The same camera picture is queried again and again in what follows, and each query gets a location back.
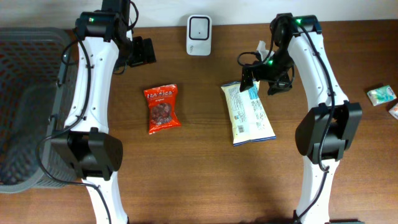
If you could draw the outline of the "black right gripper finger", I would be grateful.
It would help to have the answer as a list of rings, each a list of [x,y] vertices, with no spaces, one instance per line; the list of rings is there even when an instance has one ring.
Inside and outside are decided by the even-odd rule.
[[[253,83],[252,69],[243,67],[241,72],[241,84],[239,87],[240,92],[249,90],[253,86],[254,83]]]
[[[268,95],[275,95],[278,93],[287,92],[292,88],[292,82],[282,82],[280,80],[268,81],[269,89],[267,91]]]

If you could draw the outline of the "beige snack bag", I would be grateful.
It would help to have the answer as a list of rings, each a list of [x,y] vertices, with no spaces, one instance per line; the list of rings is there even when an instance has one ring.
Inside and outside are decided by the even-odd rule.
[[[239,87],[240,82],[221,86],[231,121],[233,145],[275,139],[276,135],[258,95],[260,83],[255,81],[250,89],[243,92]]]

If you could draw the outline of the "red snack package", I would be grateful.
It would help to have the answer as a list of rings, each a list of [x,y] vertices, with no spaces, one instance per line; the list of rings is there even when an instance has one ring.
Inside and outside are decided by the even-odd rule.
[[[149,134],[181,126],[181,122],[175,114],[177,94],[176,84],[144,90],[149,107]]]

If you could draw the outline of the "green tissue pack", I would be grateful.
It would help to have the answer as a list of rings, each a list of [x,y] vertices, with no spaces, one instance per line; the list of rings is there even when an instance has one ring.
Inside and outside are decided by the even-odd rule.
[[[383,103],[388,103],[397,98],[396,94],[394,93],[390,85],[369,90],[367,92],[367,96],[370,99],[373,106],[377,106]]]

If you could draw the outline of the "orange tissue pack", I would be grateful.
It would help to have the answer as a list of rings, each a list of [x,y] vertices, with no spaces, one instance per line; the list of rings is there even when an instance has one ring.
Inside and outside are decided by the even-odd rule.
[[[395,119],[398,119],[398,103],[396,103],[392,108],[389,109],[389,113]]]

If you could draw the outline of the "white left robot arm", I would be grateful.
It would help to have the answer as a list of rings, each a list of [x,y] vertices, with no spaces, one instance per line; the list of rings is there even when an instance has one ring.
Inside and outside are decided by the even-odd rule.
[[[129,223],[118,185],[122,142],[109,135],[108,101],[119,68],[156,61],[151,39],[134,37],[133,1],[103,1],[101,9],[82,12],[73,33],[78,45],[78,74],[64,129],[51,145],[88,189],[97,223]]]

